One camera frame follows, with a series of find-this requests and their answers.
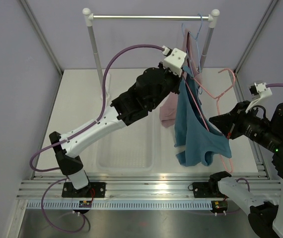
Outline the blue tank top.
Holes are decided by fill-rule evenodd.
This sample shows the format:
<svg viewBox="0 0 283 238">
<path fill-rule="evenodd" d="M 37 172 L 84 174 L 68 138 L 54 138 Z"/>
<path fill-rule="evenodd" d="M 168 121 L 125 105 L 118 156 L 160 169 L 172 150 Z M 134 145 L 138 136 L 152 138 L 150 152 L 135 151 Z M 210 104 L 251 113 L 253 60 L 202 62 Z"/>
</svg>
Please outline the blue tank top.
<svg viewBox="0 0 283 238">
<path fill-rule="evenodd" d="M 176 157 L 185 167 L 202 164 L 210 166 L 215 154 L 231 158 L 228 139 L 217 131 L 205 118 L 198 96 L 199 85 L 189 67 L 187 76 L 179 86 L 176 119 L 174 125 L 175 147 L 183 149 Z"/>
</svg>

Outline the pink wire hanger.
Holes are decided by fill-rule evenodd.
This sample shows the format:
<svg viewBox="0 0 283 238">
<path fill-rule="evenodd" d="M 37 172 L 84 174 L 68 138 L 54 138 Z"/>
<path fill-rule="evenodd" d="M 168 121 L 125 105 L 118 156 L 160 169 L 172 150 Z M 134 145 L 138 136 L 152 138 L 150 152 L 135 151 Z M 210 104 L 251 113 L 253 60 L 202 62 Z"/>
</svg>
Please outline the pink wire hanger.
<svg viewBox="0 0 283 238">
<path fill-rule="evenodd" d="M 202 86 L 202 84 L 196 79 L 196 77 L 194 77 L 194 76 L 193 76 L 193 77 L 190 77 L 193 81 L 195 81 L 195 82 L 199 85 L 200 88 L 202 88 L 212 99 L 215 100 L 215 102 L 216 102 L 216 109 L 217 109 L 218 115 L 220 115 L 220 109 L 219 109 L 219 101 L 220 101 L 220 98 L 221 98 L 225 93 L 227 93 L 230 89 L 232 89 L 232 88 L 234 87 L 234 85 L 235 85 L 235 82 L 236 82 L 236 76 L 235 76 L 235 74 L 234 74 L 234 72 L 233 72 L 232 69 L 224 68 L 224 69 L 220 70 L 218 73 L 222 73 L 222 72 L 224 72 L 224 71 L 228 71 L 229 74 L 233 76 L 233 82 L 232 82 L 232 84 L 231 84 L 225 91 L 223 91 L 222 93 L 220 93 L 218 96 L 213 96 L 205 87 Z M 200 119 L 203 121 L 206 130 L 207 130 L 208 132 L 210 132 L 209 127 L 208 127 L 208 125 L 207 125 L 207 123 L 206 123 L 206 119 L 205 119 L 205 117 L 204 117 L 204 115 L 203 115 L 203 112 L 202 112 L 202 110 L 200 109 L 200 107 L 199 107 L 199 105 L 198 105 L 198 103 L 197 103 L 197 101 L 196 101 L 196 99 L 195 99 L 195 97 L 194 97 L 194 95 L 193 95 L 193 93 L 192 93 L 191 88 L 189 87 L 189 84 L 188 84 L 188 82 L 187 82 L 187 79 L 184 78 L 184 81 L 185 81 L 185 85 L 186 85 L 186 87 L 187 87 L 187 89 L 188 89 L 188 91 L 189 91 L 189 93 L 190 93 L 190 95 L 191 95 L 191 97 L 192 97 L 192 100 L 193 100 L 193 102 L 194 102 L 196 108 L 197 108 L 198 111 L 199 111 Z M 229 164 L 230 164 L 230 168 L 231 168 L 231 170 L 229 170 L 229 169 L 227 168 L 226 164 L 225 164 L 225 161 L 224 161 L 222 155 L 220 155 L 219 157 L 220 157 L 220 159 L 221 159 L 221 162 L 222 162 L 222 164 L 223 164 L 225 170 L 226 170 L 227 172 L 229 172 L 229 173 L 232 173 L 232 172 L 234 171 L 232 160 L 229 158 Z"/>
</svg>

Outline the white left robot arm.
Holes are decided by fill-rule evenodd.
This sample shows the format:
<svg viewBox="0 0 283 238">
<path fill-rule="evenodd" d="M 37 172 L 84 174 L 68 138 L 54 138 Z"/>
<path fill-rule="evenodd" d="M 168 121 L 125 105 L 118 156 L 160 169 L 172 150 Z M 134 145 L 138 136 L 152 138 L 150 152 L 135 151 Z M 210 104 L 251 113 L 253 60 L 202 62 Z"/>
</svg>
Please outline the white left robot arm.
<svg viewBox="0 0 283 238">
<path fill-rule="evenodd" d="M 170 93 L 178 94 L 182 74 L 182 66 L 161 62 L 158 67 L 146 69 L 126 92 L 103 106 L 97 119 L 72 132 L 54 131 L 49 135 L 59 169 L 78 197 L 93 194 L 80 153 L 104 136 L 147 117 Z"/>
</svg>

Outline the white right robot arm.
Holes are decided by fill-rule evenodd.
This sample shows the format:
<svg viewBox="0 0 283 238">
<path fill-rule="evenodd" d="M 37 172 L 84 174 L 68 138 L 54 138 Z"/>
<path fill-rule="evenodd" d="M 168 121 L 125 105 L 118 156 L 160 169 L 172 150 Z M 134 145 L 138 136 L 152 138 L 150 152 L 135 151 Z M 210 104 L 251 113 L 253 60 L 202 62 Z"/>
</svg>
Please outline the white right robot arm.
<svg viewBox="0 0 283 238">
<path fill-rule="evenodd" d="M 212 196 L 230 198 L 248 216 L 249 224 L 261 238 L 283 238 L 283 103 L 277 105 L 272 119 L 257 117 L 259 106 L 247 109 L 249 101 L 237 103 L 228 113 L 211 117 L 213 124 L 228 139 L 246 136 L 273 153 L 272 163 L 280 177 L 281 194 L 277 205 L 256 198 L 228 172 L 210 176 L 208 191 Z"/>
</svg>

